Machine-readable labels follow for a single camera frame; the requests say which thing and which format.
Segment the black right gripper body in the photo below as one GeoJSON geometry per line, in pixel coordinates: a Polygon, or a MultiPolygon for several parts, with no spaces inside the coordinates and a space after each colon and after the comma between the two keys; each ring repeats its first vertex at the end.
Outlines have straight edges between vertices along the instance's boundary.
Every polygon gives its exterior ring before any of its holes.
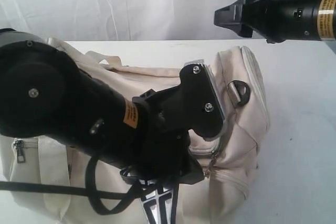
{"type": "Polygon", "coordinates": [[[244,0],[244,25],[268,43],[319,40],[318,0],[244,0]]]}

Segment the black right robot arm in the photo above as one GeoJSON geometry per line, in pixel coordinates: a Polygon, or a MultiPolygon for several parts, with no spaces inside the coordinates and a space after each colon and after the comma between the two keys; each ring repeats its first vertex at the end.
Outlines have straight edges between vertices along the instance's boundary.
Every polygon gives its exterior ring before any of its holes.
{"type": "Polygon", "coordinates": [[[237,0],[216,10],[213,23],[269,44],[335,40],[335,0],[237,0]]]}

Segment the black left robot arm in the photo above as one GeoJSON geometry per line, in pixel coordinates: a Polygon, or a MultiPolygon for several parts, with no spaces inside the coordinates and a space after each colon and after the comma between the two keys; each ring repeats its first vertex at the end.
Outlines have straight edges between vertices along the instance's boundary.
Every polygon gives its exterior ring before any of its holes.
{"type": "Polygon", "coordinates": [[[13,139],[13,168],[23,177],[1,189],[65,220],[72,196],[99,216],[135,200],[148,223],[175,223],[180,184],[203,180],[190,155],[196,129],[185,83],[127,99],[109,81],[32,34],[1,30],[1,135],[13,139]]]}

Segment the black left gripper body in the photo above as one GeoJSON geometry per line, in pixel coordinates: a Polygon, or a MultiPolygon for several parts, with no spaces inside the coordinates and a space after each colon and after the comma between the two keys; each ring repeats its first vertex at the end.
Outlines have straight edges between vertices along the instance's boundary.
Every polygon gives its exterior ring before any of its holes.
{"type": "Polygon", "coordinates": [[[183,110],[180,87],[152,89],[133,97],[144,131],[134,147],[135,161],[120,172],[123,180],[156,180],[163,185],[194,185],[204,180],[201,165],[189,150],[190,124],[183,110]]]}

